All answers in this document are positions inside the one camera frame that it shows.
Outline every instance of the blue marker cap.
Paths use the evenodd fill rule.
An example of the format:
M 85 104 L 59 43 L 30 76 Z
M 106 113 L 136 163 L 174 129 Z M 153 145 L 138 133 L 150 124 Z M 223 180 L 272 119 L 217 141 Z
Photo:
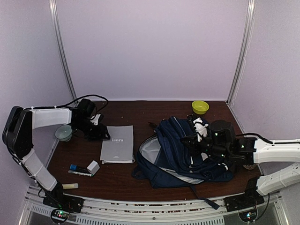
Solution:
M 73 164 L 71 164 L 71 166 L 70 166 L 70 170 L 74 170 L 74 171 L 76 171 L 76 165 L 73 165 Z

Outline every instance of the gray book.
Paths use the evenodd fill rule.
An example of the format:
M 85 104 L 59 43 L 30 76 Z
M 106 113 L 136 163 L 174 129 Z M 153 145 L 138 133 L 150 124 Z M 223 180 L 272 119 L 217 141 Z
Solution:
M 100 160 L 104 163 L 133 163 L 133 126 L 107 127 L 110 140 L 102 142 Z

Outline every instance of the metal frame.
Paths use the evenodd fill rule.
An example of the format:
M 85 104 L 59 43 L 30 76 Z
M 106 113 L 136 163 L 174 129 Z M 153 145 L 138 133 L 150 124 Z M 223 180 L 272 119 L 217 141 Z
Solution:
M 60 52 L 60 61 L 62 64 L 62 68 L 63 68 L 64 74 L 66 77 L 67 85 L 68 85 L 69 91 L 71 93 L 72 99 L 75 100 L 77 98 L 77 96 L 76 96 L 74 85 L 73 85 L 73 82 L 71 79 L 65 50 L 64 50 L 63 43 L 62 43 L 60 24 L 59 24 L 57 8 L 56 8 L 56 0 L 49 0 L 49 4 L 50 4 L 50 11 L 51 11 L 51 16 L 52 16 L 52 20 L 53 20 L 54 30 L 55 30 L 55 34 L 56 34 L 57 44 L 58 44 L 58 48 L 59 48 L 59 52 Z
M 242 70 L 243 70 L 243 66 L 244 66 L 244 58 L 246 56 L 246 52 L 249 46 L 249 40 L 251 37 L 251 31 L 252 31 L 252 27 L 254 24 L 254 12 L 255 12 L 255 5 L 256 5 L 256 0 L 249 0 L 248 2 L 248 11 L 247 11 L 247 16 L 246 16 L 246 22 L 245 22 L 245 28 L 244 28 L 244 35 L 243 35 L 243 40 L 242 40 L 242 45 L 240 48 L 240 55 L 239 55 L 239 59 L 238 59 L 238 64 L 237 67 L 235 69 L 235 74 L 234 74 L 234 78 L 233 78 L 233 82 L 231 85 L 231 89 L 229 92 L 229 96 L 227 99 L 227 103 L 229 105 L 231 105 L 233 98 L 234 98 L 234 94 L 236 92 L 236 89 L 238 88 L 238 82 L 240 80 L 241 74 L 242 74 Z
M 50 164 L 50 161 L 52 159 L 52 156 L 53 156 L 53 154 L 54 154 L 54 152 L 56 150 L 56 147 L 57 147 L 57 145 L 58 145 L 59 142 L 60 141 L 58 139 L 55 139 L 55 141 L 54 141 L 54 143 L 52 145 L 51 151 L 50 151 L 50 153 L 49 153 L 49 155 L 47 157 L 47 162 L 46 162 L 46 165 L 45 165 L 46 168 L 48 168 L 48 166 Z
M 43 199 L 38 197 L 38 191 L 38 187 L 29 187 L 20 225 L 29 223 L 31 212 L 48 217 L 53 210 L 50 206 L 42 204 Z M 214 210 L 201 200 L 130 202 L 83 197 L 82 212 L 72 213 L 68 222 L 80 225 L 224 225 L 224 216 L 235 214 L 237 211 L 228 213 L 223 198 L 225 196 L 211 198 L 220 205 L 218 210 Z M 266 204 L 267 198 L 265 196 L 263 205 Z M 270 203 L 276 206 L 280 224 L 288 225 L 285 205 L 279 192 L 271 195 Z

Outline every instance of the small bowl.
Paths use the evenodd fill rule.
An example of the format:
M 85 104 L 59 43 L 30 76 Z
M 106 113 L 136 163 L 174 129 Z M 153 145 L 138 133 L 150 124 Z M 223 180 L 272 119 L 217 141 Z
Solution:
M 198 115 L 205 114 L 208 111 L 208 109 L 210 108 L 210 106 L 204 101 L 194 101 L 192 103 L 192 107 L 193 107 L 194 113 L 196 113 Z
M 70 125 L 63 125 L 55 131 L 55 137 L 61 142 L 68 142 L 72 137 L 72 128 Z

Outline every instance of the white eraser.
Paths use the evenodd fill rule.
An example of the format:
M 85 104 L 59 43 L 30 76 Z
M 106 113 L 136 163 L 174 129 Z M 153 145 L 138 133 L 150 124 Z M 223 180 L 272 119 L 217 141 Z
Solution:
M 95 160 L 93 160 L 87 169 L 91 174 L 95 175 L 95 173 L 97 173 L 97 171 L 100 169 L 100 166 Z

